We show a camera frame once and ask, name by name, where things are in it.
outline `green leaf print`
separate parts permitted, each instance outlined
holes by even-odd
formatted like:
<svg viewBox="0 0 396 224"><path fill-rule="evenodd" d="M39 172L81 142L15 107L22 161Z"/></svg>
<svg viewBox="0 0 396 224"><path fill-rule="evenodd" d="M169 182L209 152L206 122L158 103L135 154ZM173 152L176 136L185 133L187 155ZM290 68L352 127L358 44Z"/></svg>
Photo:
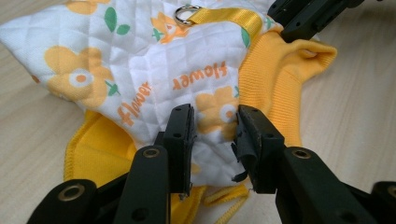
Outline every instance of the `green leaf print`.
<svg viewBox="0 0 396 224"><path fill-rule="evenodd" d="M234 86L234 88L235 88L235 91L236 91L236 95L234 97L238 98L239 97L239 87Z"/></svg>
<svg viewBox="0 0 396 224"><path fill-rule="evenodd" d="M266 23L267 23L267 30L271 29L272 21L268 17L266 18Z"/></svg>
<svg viewBox="0 0 396 224"><path fill-rule="evenodd" d="M106 22L108 29L111 32L114 32L114 30L116 29L116 26L117 26L117 12L116 12L116 9L114 9L114 7L109 7L106 10L105 22Z"/></svg>
<svg viewBox="0 0 396 224"><path fill-rule="evenodd" d="M250 36L244 28L242 28L242 40L244 41L245 47L248 48L250 46Z"/></svg>
<svg viewBox="0 0 396 224"><path fill-rule="evenodd" d="M152 29L152 32L153 32L152 36L154 36L157 41L160 41L161 35L163 35L163 33L161 33L155 28Z"/></svg>
<svg viewBox="0 0 396 224"><path fill-rule="evenodd" d="M120 25L119 28L117 29L117 34L126 35L128 34L129 29L131 29L131 27L127 24Z"/></svg>
<svg viewBox="0 0 396 224"><path fill-rule="evenodd" d="M117 84L112 85L111 83L109 83L107 81L105 81L105 83L110 88L110 90L108 91L108 96L113 96L116 93L118 93L120 95L119 87L117 86Z"/></svg>

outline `yellow strap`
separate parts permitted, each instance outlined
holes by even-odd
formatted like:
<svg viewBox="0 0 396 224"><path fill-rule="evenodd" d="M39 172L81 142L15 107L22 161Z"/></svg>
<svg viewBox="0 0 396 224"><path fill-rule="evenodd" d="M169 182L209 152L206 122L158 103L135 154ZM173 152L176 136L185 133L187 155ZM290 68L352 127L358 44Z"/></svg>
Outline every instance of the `yellow strap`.
<svg viewBox="0 0 396 224"><path fill-rule="evenodd" d="M230 209L228 209L228 211L216 221L216 224L224 224L228 223L228 221L248 199L248 189L245 187L245 185L241 184L234 187L220 189L214 194L206 196L204 198L204 205L214 206L235 199L237 201L233 204L233 206L231 206Z"/></svg>
<svg viewBox="0 0 396 224"><path fill-rule="evenodd" d="M188 21L196 24L231 21L244 28L251 40L253 40L262 29L262 18L260 18L256 12L236 7L220 9L202 7L194 12L188 18Z"/></svg>

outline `metal d-ring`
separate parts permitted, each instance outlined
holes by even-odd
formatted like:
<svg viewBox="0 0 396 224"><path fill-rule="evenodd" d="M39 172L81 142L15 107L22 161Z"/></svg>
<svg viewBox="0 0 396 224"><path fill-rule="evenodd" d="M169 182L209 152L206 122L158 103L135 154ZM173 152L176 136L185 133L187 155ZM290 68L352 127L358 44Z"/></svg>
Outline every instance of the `metal d-ring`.
<svg viewBox="0 0 396 224"><path fill-rule="evenodd" d="M185 25L185 26L192 26L193 22L188 21L188 20L183 20L179 17L179 15L185 11L198 11L201 7L197 6L186 6L186 7L180 7L175 11L175 20L177 24L180 25Z"/></svg>

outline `yellow trim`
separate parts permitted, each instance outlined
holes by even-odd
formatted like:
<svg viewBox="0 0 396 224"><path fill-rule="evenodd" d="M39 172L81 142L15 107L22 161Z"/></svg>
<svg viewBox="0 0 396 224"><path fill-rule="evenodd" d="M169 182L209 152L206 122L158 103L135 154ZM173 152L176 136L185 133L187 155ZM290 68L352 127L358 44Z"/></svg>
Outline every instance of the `yellow trim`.
<svg viewBox="0 0 396 224"><path fill-rule="evenodd" d="M244 28L252 40L262 29L262 18L256 12L236 7L220 9L203 7L192 14L188 21L195 24L231 21Z"/></svg>
<svg viewBox="0 0 396 224"><path fill-rule="evenodd" d="M82 136L88 132L88 130L92 127L93 124L96 123L102 115L87 111L85 114L85 122L84 124L78 129L75 135L70 140L69 144L66 148L66 153L64 156L64 181L76 178L75 177L75 156L76 156L76 148L81 141Z"/></svg>
<svg viewBox="0 0 396 224"><path fill-rule="evenodd" d="M234 203L233 206L231 206L230 209L228 209L228 211L216 221L216 224L222 224L227 223L248 199L248 189L245 185L241 184L234 187L220 189L214 194L206 196L204 198L204 205L214 206L221 203L227 203L235 199L237 200L236 203Z"/></svg>
<svg viewBox="0 0 396 224"><path fill-rule="evenodd" d="M285 43L281 30L261 35L239 68L239 104L260 109L285 136L286 146L301 146L303 84L322 73L337 50L312 40Z"/></svg>

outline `yellow nylon webbing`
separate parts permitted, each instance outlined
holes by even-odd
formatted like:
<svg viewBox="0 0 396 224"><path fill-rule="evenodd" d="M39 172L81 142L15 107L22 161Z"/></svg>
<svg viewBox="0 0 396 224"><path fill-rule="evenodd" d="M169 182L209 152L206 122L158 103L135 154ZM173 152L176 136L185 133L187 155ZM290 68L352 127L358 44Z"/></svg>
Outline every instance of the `yellow nylon webbing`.
<svg viewBox="0 0 396 224"><path fill-rule="evenodd" d="M256 12L236 7L220 9L208 9L203 7L192 14L188 18L188 21L196 24L232 21L244 28L251 40L253 40L262 29L262 18L260 18Z"/></svg>

